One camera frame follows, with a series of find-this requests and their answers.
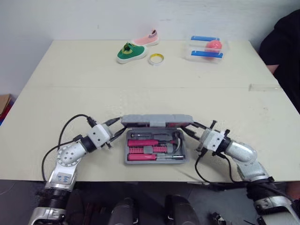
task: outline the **pink shoe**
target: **pink shoe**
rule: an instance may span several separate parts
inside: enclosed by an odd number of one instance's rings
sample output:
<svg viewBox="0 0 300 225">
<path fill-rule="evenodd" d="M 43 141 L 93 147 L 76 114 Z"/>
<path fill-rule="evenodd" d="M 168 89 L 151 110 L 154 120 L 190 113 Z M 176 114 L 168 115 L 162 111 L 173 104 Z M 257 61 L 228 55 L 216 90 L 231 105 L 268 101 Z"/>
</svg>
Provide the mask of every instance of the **pink shoe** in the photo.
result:
<svg viewBox="0 0 300 225">
<path fill-rule="evenodd" d="M 143 38 L 136 39 L 131 41 L 134 45 L 145 45 L 152 46 L 157 45 L 159 43 L 158 33 L 156 30 L 153 30 L 149 35 L 144 36 Z"/>
</svg>

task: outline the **clear plastic container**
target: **clear plastic container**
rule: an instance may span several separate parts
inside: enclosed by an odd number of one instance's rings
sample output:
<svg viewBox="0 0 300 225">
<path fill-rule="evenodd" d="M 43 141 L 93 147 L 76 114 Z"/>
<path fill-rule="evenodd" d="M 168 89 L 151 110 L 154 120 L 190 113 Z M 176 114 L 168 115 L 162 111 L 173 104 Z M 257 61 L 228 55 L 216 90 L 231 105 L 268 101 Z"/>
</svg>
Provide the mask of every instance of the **clear plastic container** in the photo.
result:
<svg viewBox="0 0 300 225">
<path fill-rule="evenodd" d="M 187 39 L 185 58 L 191 61 L 219 63 L 227 50 L 227 41 L 218 37 L 192 35 Z"/>
</svg>

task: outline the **yellow tape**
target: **yellow tape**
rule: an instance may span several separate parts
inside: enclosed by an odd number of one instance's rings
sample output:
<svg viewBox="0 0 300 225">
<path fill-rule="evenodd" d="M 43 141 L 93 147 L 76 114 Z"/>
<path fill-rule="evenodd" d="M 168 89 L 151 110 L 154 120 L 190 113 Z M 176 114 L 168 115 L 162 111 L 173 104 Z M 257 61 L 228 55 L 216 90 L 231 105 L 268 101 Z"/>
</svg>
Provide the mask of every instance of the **yellow tape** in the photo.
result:
<svg viewBox="0 0 300 225">
<path fill-rule="evenodd" d="M 155 56 L 160 57 L 160 58 L 161 58 L 161 61 L 160 61 L 160 62 L 153 62 L 153 61 L 152 61 L 152 58 L 155 57 Z M 164 56 L 163 56 L 162 54 L 154 53 L 154 54 L 152 54 L 152 55 L 149 57 L 149 63 L 150 63 L 151 65 L 153 65 L 153 66 L 158 66 L 158 65 L 160 65 L 160 64 L 163 63 L 164 59 L 165 59 L 165 58 L 164 58 Z"/>
</svg>

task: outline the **person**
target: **person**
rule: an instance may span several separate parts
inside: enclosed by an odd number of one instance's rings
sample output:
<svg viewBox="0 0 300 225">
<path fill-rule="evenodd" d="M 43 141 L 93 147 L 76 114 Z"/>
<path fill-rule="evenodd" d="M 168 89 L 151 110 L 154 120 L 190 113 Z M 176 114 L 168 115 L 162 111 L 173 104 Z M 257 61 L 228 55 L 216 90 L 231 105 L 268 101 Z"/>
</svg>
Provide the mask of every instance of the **person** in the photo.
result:
<svg viewBox="0 0 300 225">
<path fill-rule="evenodd" d="M 275 24 L 259 55 L 300 113 L 300 9 Z"/>
</svg>

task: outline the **white table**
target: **white table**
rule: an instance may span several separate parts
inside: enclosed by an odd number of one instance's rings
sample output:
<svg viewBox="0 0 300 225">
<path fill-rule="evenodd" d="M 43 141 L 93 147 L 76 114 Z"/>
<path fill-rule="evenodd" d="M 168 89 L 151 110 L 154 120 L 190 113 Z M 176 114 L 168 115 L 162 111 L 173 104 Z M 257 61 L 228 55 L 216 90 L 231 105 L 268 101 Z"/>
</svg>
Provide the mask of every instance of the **white table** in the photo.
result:
<svg viewBox="0 0 300 225">
<path fill-rule="evenodd" d="M 0 127 L 0 179 L 41 180 L 41 160 L 57 144 L 63 124 L 78 113 L 98 122 L 124 114 L 189 114 L 251 145 L 276 180 L 300 180 L 300 116 L 249 42 L 230 42 L 220 64 L 183 59 L 184 42 L 161 41 L 163 65 L 147 58 L 120 65 L 124 41 L 53 41 Z M 250 85 L 263 90 L 249 90 Z M 115 132 L 121 125 L 112 128 Z M 63 141 L 85 134 L 77 119 Z M 198 143 L 187 138 L 189 163 L 125 165 L 123 135 L 79 165 L 81 181 L 200 181 L 194 170 Z M 54 167 L 56 153 L 45 164 Z M 199 168 L 211 181 L 228 181 L 228 165 L 206 155 Z"/>
</svg>

